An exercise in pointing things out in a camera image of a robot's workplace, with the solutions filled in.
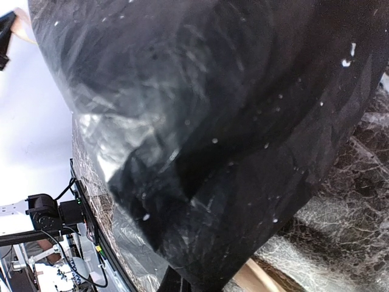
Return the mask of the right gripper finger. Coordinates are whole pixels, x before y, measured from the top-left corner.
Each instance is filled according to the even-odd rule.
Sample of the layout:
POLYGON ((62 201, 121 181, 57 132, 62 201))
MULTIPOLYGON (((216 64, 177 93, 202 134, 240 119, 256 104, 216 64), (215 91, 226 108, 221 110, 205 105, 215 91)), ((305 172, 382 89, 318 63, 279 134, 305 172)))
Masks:
POLYGON ((172 267, 168 267, 158 292, 191 292, 191 285, 172 267))

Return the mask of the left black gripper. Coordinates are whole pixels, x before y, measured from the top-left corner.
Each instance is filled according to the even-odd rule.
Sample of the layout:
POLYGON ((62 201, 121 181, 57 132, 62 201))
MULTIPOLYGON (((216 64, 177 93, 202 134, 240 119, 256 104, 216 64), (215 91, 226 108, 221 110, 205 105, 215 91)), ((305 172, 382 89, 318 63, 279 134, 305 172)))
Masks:
POLYGON ((12 25, 16 20, 16 14, 14 12, 8 12, 1 17, 1 34, 0 34, 0 70, 3 71, 9 62, 7 51, 9 48, 9 42, 12 35, 12 25))

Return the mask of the black wrapping paper sheet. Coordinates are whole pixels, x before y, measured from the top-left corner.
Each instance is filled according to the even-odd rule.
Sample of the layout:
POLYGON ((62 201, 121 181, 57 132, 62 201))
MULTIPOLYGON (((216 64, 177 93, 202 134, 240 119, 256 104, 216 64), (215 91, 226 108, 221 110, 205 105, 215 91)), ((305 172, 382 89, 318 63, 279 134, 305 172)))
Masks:
POLYGON ((387 1, 30 1, 116 203, 220 291, 311 198, 388 61, 387 1))

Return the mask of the beige satin ribbon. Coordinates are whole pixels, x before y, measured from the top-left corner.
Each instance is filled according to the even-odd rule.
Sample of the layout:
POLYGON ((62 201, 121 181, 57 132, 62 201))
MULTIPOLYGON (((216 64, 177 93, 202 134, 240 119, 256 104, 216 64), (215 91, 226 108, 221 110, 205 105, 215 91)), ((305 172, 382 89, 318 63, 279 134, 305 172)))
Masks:
POLYGON ((16 15, 16 19, 11 26, 12 33, 21 40, 37 45, 36 41, 29 37, 29 34, 26 31, 26 28, 32 28, 32 23, 28 14, 20 7, 14 8, 13 12, 16 15))

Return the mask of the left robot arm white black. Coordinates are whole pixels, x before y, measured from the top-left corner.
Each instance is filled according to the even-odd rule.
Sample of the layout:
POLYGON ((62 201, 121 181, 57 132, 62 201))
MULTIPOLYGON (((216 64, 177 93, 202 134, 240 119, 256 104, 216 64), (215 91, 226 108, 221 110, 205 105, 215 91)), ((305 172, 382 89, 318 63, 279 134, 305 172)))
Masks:
MULTIPOLYGON (((20 28, 20 17, 16 10, 6 13, 1 17, 1 71, 5 69, 10 61, 7 56, 9 43, 12 34, 20 35, 20 38, 28 36, 23 35, 23 28, 20 28)), ((72 179, 69 185, 60 194, 61 196, 71 189, 77 180, 72 179)), ((58 235, 61 232, 66 234, 66 230, 76 224, 84 222, 81 203, 79 200, 65 201, 59 203, 59 197, 53 199, 50 195, 41 193, 28 196, 25 200, 17 203, 1 206, 1 246, 16 246, 21 243, 34 242, 43 238, 58 235), (23 219, 33 228, 30 231, 17 231, 15 226, 12 230, 6 231, 11 227, 11 223, 17 223, 16 219, 23 219)))

